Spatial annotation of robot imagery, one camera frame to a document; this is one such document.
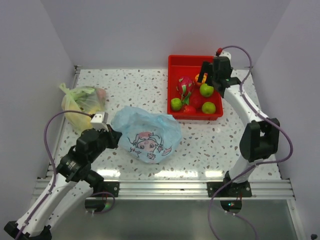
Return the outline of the orange persimmon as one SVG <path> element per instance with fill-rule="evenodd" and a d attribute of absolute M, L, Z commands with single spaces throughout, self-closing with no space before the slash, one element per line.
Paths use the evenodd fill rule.
<path fill-rule="evenodd" d="M 195 84 L 197 87 L 200 87 L 202 84 L 204 84 L 204 83 L 206 82 L 207 76 L 208 76 L 208 74 L 205 73 L 205 74 L 203 75 L 203 78 L 202 78 L 201 82 L 198 82 L 199 74 L 197 74 L 197 75 L 194 77 L 194 80 L 193 80 L 194 84 Z"/>

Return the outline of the green apple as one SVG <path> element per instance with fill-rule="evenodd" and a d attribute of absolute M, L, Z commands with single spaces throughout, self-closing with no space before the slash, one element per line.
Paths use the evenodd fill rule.
<path fill-rule="evenodd" d="M 214 93 L 214 87 L 203 83 L 199 88 L 199 92 L 203 97 L 209 98 Z"/>

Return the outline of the red dragon fruit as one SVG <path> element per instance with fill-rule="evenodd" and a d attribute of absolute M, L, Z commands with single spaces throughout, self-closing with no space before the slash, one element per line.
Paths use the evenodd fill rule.
<path fill-rule="evenodd" d="M 176 89 L 180 94 L 180 100 L 183 104 L 190 104 L 190 97 L 194 91 L 195 84 L 188 76 L 182 76 L 178 79 Z"/>

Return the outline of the red pomegranate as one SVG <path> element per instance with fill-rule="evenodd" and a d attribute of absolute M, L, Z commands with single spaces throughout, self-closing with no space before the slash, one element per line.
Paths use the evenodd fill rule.
<path fill-rule="evenodd" d="M 204 97 L 199 92 L 193 92 L 189 98 L 189 105 L 196 110 L 201 109 L 204 103 Z"/>

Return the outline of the green pear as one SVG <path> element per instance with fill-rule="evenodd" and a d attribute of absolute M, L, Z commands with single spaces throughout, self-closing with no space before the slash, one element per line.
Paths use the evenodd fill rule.
<path fill-rule="evenodd" d="M 208 115 L 214 114 L 216 112 L 216 105 L 212 102 L 207 101 L 202 105 L 201 111 L 204 114 Z"/>

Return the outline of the red apple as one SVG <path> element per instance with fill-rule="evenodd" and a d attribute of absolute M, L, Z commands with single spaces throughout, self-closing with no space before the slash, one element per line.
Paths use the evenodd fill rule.
<path fill-rule="evenodd" d="M 197 113 L 197 109 L 192 105 L 185 105 L 183 109 L 183 113 L 187 115 L 193 115 Z"/>

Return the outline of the green round fruit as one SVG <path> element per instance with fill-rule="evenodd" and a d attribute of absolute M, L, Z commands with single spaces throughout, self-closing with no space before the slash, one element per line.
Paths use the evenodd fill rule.
<path fill-rule="evenodd" d="M 183 103 L 180 98 L 172 98 L 170 101 L 170 107 L 173 111 L 177 112 L 180 111 L 183 106 Z"/>

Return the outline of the blue cartoon plastic bag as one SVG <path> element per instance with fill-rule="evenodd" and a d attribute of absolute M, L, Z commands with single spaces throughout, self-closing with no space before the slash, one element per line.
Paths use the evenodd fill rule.
<path fill-rule="evenodd" d="M 139 107 L 119 110 L 111 127 L 122 134 L 118 146 L 147 164 L 168 158 L 182 140 L 181 127 L 172 115 L 150 113 Z"/>

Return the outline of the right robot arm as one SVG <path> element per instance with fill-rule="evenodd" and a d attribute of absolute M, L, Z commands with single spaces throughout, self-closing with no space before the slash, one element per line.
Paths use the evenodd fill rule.
<path fill-rule="evenodd" d="M 277 118 L 269 118 L 254 105 L 243 90 L 243 83 L 238 77 L 232 77 L 232 72 L 230 59 L 218 56 L 212 62 L 203 62 L 198 76 L 199 81 L 205 79 L 205 83 L 232 106 L 244 125 L 238 160 L 225 173 L 221 183 L 207 183 L 211 198 L 251 197 L 251 173 L 278 150 L 280 122 Z"/>

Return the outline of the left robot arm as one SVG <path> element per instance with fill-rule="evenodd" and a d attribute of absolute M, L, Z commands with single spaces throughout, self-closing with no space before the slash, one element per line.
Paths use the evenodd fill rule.
<path fill-rule="evenodd" d="M 92 170 L 92 163 L 106 150 L 116 149 L 122 133 L 108 124 L 103 129 L 87 129 L 61 158 L 53 176 L 33 206 L 18 220 L 9 221 L 4 231 L 15 240 L 50 240 L 51 225 L 46 224 L 56 207 L 77 183 L 85 182 L 92 196 L 104 190 L 104 178 Z"/>

